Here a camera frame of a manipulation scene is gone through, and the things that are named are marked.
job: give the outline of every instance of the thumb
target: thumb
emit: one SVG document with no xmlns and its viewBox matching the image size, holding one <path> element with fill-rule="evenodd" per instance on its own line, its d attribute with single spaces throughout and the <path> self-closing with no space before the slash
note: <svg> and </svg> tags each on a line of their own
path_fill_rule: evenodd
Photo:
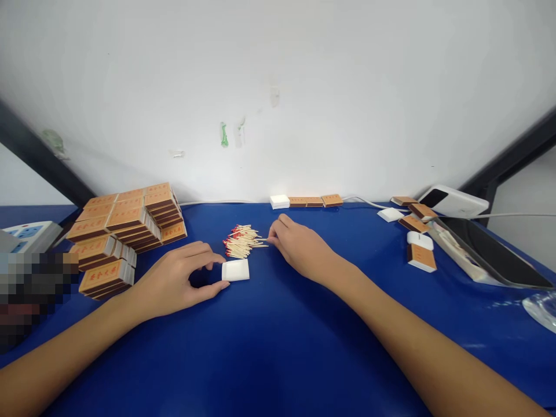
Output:
<svg viewBox="0 0 556 417">
<path fill-rule="evenodd" d="M 266 242 L 267 242 L 267 243 L 270 243 L 270 244 L 273 244 L 274 246 L 276 246 L 276 249 L 278 249 L 278 250 L 280 251 L 280 253 L 282 254 L 282 256 L 283 256 L 285 259 L 288 259 L 287 256 L 286 256 L 286 255 L 287 255 L 287 254 L 286 254 L 286 249 L 284 249 L 284 247 L 282 246 L 282 243 L 280 242 L 280 239 L 278 239 L 276 236 L 272 236 L 272 237 L 269 237 L 269 238 L 266 240 Z"/>
<path fill-rule="evenodd" d="M 217 283 L 211 284 L 209 286 L 197 288 L 197 290 L 195 291 L 195 301 L 197 303 L 200 303 L 214 298 L 224 288 L 229 287 L 229 285 L 229 281 L 218 281 Z"/>
</svg>

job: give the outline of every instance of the forearm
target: forearm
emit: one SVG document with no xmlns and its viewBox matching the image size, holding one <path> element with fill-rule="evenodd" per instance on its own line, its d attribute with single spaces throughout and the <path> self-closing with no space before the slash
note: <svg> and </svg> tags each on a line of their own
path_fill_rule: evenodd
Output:
<svg viewBox="0 0 556 417">
<path fill-rule="evenodd" d="M 327 287 L 369 326 L 436 416 L 546 416 L 546 411 L 350 265 Z"/>
<path fill-rule="evenodd" d="M 141 321 L 125 294 L 115 297 L 0 370 L 0 415 L 35 416 L 102 352 Z"/>
</svg>

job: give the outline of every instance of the smartphone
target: smartphone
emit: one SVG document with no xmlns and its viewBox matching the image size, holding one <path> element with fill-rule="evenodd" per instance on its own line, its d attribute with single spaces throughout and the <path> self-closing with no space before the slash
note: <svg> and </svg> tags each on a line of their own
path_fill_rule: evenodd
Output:
<svg viewBox="0 0 556 417">
<path fill-rule="evenodd" d="M 554 285 L 528 262 L 489 235 L 478 224 L 467 219 L 440 217 L 454 239 L 469 252 L 476 263 L 505 285 L 553 289 Z"/>
</svg>

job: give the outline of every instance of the white cable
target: white cable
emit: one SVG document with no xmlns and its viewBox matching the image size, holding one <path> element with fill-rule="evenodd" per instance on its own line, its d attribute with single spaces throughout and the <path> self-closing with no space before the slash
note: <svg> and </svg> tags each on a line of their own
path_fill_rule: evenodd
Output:
<svg viewBox="0 0 556 417">
<path fill-rule="evenodd" d="M 371 203 L 370 201 L 367 201 L 367 200 L 365 200 L 364 198 L 361 198 L 361 197 L 359 197 L 359 196 L 349 196 L 349 197 L 342 198 L 342 200 L 345 201 L 345 200 L 350 200 L 350 199 L 354 199 L 354 198 L 356 198 L 356 199 L 358 199 L 358 200 L 361 200 L 362 202 L 365 202 L 365 203 L 369 204 L 370 206 L 376 207 L 376 208 L 378 208 L 378 209 L 379 209 L 379 208 L 380 208 L 380 209 L 389 209 L 389 208 L 390 208 L 390 207 L 386 207 L 386 206 L 381 206 L 381 205 L 379 205 L 379 204 Z M 398 210 L 398 211 L 405 211 L 406 213 L 409 212 L 409 210 L 405 210 L 404 208 L 397 208 L 397 207 L 396 207 L 396 210 Z"/>
<path fill-rule="evenodd" d="M 463 218 L 472 219 L 472 218 L 487 218 L 487 217 L 506 217 L 506 216 L 515 216 L 515 215 L 556 217 L 556 214 L 546 214 L 546 213 L 500 213 L 500 214 L 481 214 L 478 216 L 463 217 Z"/>
<path fill-rule="evenodd" d="M 372 207 L 376 207 L 376 208 L 380 208 L 380 209 L 389 209 L 389 207 L 385 207 L 385 206 L 381 206 L 379 204 L 375 204 L 375 203 L 371 203 L 367 200 L 365 200 L 364 198 L 361 198 L 359 196 L 350 196 L 350 197 L 345 197 L 342 200 L 349 200 L 349 199 L 359 199 L 363 202 L 366 202 L 367 204 L 369 204 Z M 405 212 L 409 212 L 410 210 L 403 210 L 401 208 L 397 208 L 396 210 L 399 211 L 405 211 Z M 556 217 L 556 214 L 547 214 L 547 213 L 500 213 L 500 214 L 481 214 L 481 215 L 477 215 L 477 216 L 472 216 L 472 217 L 460 217 L 460 218 L 464 218 L 464 219 L 475 219 L 475 218 L 488 218 L 488 217 L 506 217 L 506 216 L 542 216 L 542 217 Z"/>
<path fill-rule="evenodd" d="M 364 203 L 369 204 L 369 206 L 372 207 L 376 207 L 377 209 L 389 209 L 390 207 L 387 206 L 381 206 L 380 204 L 375 204 L 375 203 L 371 203 L 370 201 L 365 200 L 362 197 L 359 196 L 349 196 L 349 197 L 345 197 L 342 198 L 342 200 L 346 201 L 346 200 L 351 200 L 351 199 L 358 199 L 361 200 Z M 245 203 L 245 204 L 254 204 L 254 202 L 252 201 L 247 201 L 247 200 L 219 200 L 219 201 L 213 201 L 213 202 L 205 202 L 205 201 L 201 201 L 201 202 L 189 202 L 189 203 L 180 203 L 180 206 L 192 206 L 194 204 L 218 204 L 218 203 Z M 404 208 L 397 208 L 396 210 L 398 211 L 403 211 L 405 213 L 409 213 L 410 210 L 406 210 Z M 500 214 L 481 214 L 481 215 L 477 215 L 477 216 L 473 216 L 473 217 L 461 217 L 461 218 L 465 218 L 465 219 L 476 219 L 476 218 L 488 218 L 488 217 L 509 217 L 509 216 L 533 216 L 533 217 L 556 217 L 556 214 L 547 214 L 547 213 L 500 213 Z"/>
<path fill-rule="evenodd" d="M 219 200 L 215 202 L 189 202 L 189 203 L 180 203 L 180 206 L 192 206 L 193 204 L 217 204 L 217 203 L 246 203 L 246 204 L 253 204 L 253 202 L 247 200 Z"/>
</svg>

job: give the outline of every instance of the clear plastic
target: clear plastic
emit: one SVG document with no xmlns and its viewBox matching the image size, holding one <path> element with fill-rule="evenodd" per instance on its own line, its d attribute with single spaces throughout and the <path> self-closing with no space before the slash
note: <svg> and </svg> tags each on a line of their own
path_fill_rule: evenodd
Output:
<svg viewBox="0 0 556 417">
<path fill-rule="evenodd" d="M 556 292 L 540 292 L 521 303 L 531 317 L 556 333 Z"/>
</svg>

